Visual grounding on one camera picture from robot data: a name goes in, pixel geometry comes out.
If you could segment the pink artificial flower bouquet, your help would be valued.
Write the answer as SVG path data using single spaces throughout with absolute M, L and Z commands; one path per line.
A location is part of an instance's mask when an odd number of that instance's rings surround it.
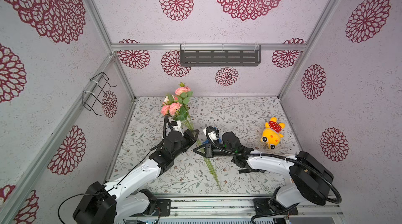
M 166 97 L 162 102 L 161 114 L 164 116 L 170 116 L 174 120 L 182 122 L 188 130 L 195 130 L 189 112 L 189 103 L 192 96 L 193 91 L 185 83 L 179 83 L 179 87 L 173 94 L 166 94 Z

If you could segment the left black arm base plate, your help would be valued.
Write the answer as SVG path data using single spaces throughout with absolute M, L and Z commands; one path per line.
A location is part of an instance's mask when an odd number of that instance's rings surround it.
M 171 203 L 172 201 L 170 199 L 152 200 L 147 208 L 147 215 L 168 217 L 171 213 Z

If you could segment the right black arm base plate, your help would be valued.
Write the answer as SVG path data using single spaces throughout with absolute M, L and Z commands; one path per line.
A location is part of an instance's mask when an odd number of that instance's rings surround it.
M 286 207 L 279 204 L 276 200 L 271 200 L 270 198 L 254 198 L 253 204 L 257 215 L 274 214 L 286 209 Z

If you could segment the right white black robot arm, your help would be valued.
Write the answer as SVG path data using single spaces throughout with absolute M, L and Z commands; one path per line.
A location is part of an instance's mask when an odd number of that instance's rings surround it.
M 194 149 L 207 159 L 231 157 L 240 173 L 272 172 L 285 178 L 285 186 L 278 187 L 269 201 L 274 210 L 295 207 L 309 201 L 323 206 L 327 202 L 339 204 L 342 198 L 333 185 L 333 175 L 309 153 L 300 151 L 296 156 L 263 153 L 241 144 L 233 132 L 222 136 L 215 128 L 204 130 L 207 140 Z

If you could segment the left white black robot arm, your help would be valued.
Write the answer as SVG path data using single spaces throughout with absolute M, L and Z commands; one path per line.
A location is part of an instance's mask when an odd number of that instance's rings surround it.
M 175 159 L 196 141 L 199 130 L 171 131 L 162 147 L 125 176 L 93 183 L 84 194 L 73 219 L 78 224 L 114 224 L 136 214 L 152 214 L 157 198 L 143 186 L 168 171 Z

